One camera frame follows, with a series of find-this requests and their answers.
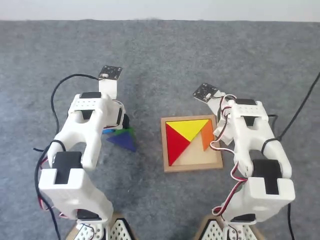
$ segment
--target green triangle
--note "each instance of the green triangle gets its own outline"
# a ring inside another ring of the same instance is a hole
[[[129,132],[129,134],[130,134],[130,136],[132,137],[132,138],[134,138],[135,137],[135,130],[132,128],[132,127],[129,127],[129,128],[127,128],[127,129],[119,129],[119,130],[116,130],[115,132],[114,132],[114,135],[116,136],[116,135],[119,135],[119,134],[123,134],[123,133],[126,133],[126,132]]]

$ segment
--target yellow triangle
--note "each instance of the yellow triangle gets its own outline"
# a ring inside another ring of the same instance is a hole
[[[189,142],[195,138],[200,130],[206,125],[209,119],[188,120],[188,121],[167,121],[166,123],[184,136]]]

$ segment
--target blue puzzle piece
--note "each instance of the blue puzzle piece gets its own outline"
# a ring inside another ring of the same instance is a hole
[[[114,129],[103,129],[102,134],[110,134],[113,133],[115,130]]]
[[[137,148],[134,143],[134,139],[131,137],[130,132],[125,131],[119,135],[109,137],[107,141],[119,145],[122,148],[128,149],[132,152],[136,152]]]

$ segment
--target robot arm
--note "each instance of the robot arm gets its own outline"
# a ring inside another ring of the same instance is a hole
[[[251,225],[263,222],[295,199],[292,169],[277,140],[270,141],[263,159],[251,159],[250,150],[261,151],[275,136],[268,115],[260,101],[228,98],[224,92],[204,83],[193,94],[207,103],[217,116],[216,136],[229,145],[234,141],[234,158],[240,173],[247,178],[241,189],[222,204],[226,224]]]
[[[87,171],[96,168],[103,129],[122,129],[125,124],[124,105],[115,100],[121,71],[121,67],[103,67],[99,92],[74,97],[62,130],[48,149],[50,168],[42,170],[39,180],[39,189],[64,216],[95,229],[105,228],[106,239],[113,205],[93,185]],[[70,151],[77,143],[86,144],[83,154]]]

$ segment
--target perforated white plate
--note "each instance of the perforated white plate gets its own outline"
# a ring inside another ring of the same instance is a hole
[[[110,240],[132,240],[124,221],[121,219],[115,221],[110,231]]]
[[[258,240],[248,225],[242,227],[242,231],[238,230],[238,240]],[[231,240],[237,240],[236,231],[230,229],[229,237]],[[210,221],[201,240],[223,240],[223,230],[219,227],[216,220]]]
[[[103,234],[101,234],[103,232],[102,228],[97,228],[95,225],[88,224],[85,226],[83,224],[78,224],[76,228],[79,229],[79,232],[74,240],[100,240],[103,237]],[[132,240],[124,221],[121,219],[115,221],[109,235],[110,240]]]

